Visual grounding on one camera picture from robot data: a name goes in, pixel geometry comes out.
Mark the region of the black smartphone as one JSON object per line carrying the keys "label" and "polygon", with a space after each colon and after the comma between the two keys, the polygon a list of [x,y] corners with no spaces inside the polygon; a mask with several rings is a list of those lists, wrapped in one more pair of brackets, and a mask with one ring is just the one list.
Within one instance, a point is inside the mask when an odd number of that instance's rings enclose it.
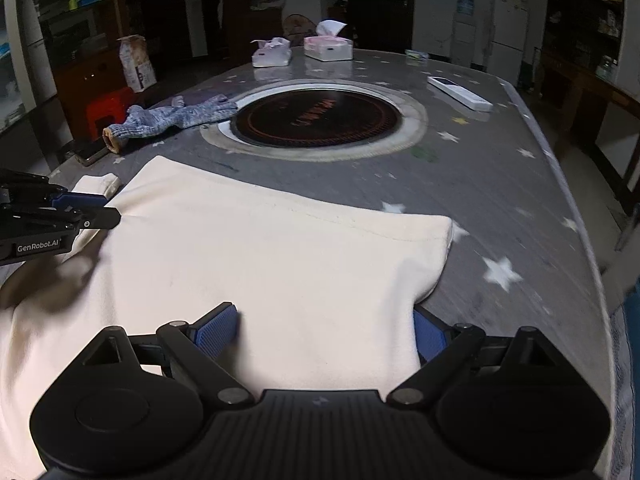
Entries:
{"label": "black smartphone", "polygon": [[106,146],[102,138],[96,139],[90,143],[81,143],[74,146],[74,156],[82,166],[88,167],[93,165],[111,151]]}

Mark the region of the round black induction cooker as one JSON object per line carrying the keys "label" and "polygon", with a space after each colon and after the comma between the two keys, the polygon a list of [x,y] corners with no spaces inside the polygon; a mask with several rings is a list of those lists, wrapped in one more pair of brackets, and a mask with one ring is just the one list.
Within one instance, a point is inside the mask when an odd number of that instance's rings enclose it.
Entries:
{"label": "round black induction cooker", "polygon": [[270,148],[332,148],[378,140],[401,123],[397,108],[348,90],[288,90],[239,107],[231,128]]}

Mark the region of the white paper bag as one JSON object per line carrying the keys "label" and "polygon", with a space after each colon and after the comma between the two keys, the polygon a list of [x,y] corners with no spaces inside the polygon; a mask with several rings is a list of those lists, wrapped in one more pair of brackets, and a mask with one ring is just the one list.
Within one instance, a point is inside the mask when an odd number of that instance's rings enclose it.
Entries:
{"label": "white paper bag", "polygon": [[141,93],[156,84],[146,40],[140,35],[119,38],[119,58],[128,87]]}

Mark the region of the white remote control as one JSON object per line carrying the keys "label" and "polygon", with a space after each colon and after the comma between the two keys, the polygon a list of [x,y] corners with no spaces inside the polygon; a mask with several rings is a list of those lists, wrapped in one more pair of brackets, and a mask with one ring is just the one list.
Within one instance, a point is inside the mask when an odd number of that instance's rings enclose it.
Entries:
{"label": "white remote control", "polygon": [[427,82],[474,112],[489,113],[494,108],[491,102],[450,79],[428,76]]}

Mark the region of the cream white garment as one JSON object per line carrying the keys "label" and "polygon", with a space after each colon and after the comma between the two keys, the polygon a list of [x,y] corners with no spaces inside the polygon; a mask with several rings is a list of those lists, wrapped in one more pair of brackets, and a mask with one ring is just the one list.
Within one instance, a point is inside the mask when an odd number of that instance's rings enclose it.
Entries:
{"label": "cream white garment", "polygon": [[412,310],[442,274],[449,218],[318,202],[165,157],[112,204],[115,229],[82,232],[2,284],[3,478],[41,474],[30,413],[105,326],[148,334],[229,301],[241,315],[231,369],[256,393],[386,393],[418,368]]}

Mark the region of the water dispenser with blue bottle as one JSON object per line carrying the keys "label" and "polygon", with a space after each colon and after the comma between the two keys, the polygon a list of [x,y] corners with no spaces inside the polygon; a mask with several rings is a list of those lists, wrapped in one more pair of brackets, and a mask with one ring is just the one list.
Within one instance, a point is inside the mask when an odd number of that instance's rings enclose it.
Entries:
{"label": "water dispenser with blue bottle", "polygon": [[451,62],[470,67],[473,63],[476,37],[475,0],[457,0],[452,20]]}

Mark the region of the red plastic stool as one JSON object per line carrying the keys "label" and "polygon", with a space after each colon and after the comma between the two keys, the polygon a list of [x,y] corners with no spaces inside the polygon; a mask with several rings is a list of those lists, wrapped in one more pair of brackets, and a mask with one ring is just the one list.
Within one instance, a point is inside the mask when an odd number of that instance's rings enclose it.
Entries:
{"label": "red plastic stool", "polygon": [[120,88],[77,105],[70,113],[70,132],[77,141],[102,138],[103,129],[122,124],[136,98],[129,87]]}

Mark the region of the pink tissue box with tissue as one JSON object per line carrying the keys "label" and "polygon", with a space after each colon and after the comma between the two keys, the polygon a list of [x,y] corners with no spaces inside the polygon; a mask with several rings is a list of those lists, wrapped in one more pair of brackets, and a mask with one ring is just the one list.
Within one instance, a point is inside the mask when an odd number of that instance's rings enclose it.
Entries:
{"label": "pink tissue box with tissue", "polygon": [[316,34],[304,39],[304,53],[308,58],[321,62],[352,60],[352,40],[340,36],[346,24],[323,20],[316,27]]}

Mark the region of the white pink tissue box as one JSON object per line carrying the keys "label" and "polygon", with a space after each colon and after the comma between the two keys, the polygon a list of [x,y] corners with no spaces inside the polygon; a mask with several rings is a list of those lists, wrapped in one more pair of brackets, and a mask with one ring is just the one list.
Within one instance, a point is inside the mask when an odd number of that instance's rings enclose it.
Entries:
{"label": "white pink tissue box", "polygon": [[292,51],[290,42],[282,37],[270,40],[253,40],[257,50],[252,55],[254,68],[284,67],[291,62]]}

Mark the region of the white refrigerator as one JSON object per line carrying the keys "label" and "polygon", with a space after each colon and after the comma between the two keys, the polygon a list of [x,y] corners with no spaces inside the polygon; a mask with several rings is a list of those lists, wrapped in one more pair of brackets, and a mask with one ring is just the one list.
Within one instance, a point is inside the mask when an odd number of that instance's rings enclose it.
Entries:
{"label": "white refrigerator", "polygon": [[524,60],[529,8],[526,0],[491,0],[487,71],[518,83]]}

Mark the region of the blue knitted glove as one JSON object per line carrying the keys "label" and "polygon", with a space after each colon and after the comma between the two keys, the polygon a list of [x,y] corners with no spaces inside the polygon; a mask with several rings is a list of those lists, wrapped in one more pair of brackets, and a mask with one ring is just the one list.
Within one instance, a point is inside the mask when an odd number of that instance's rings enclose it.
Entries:
{"label": "blue knitted glove", "polygon": [[236,103],[223,94],[191,105],[186,105],[183,96],[175,96],[169,105],[154,108],[134,104],[126,111],[123,122],[103,129],[102,138],[106,147],[118,154],[130,140],[156,138],[171,128],[183,130],[225,122],[237,111]]}

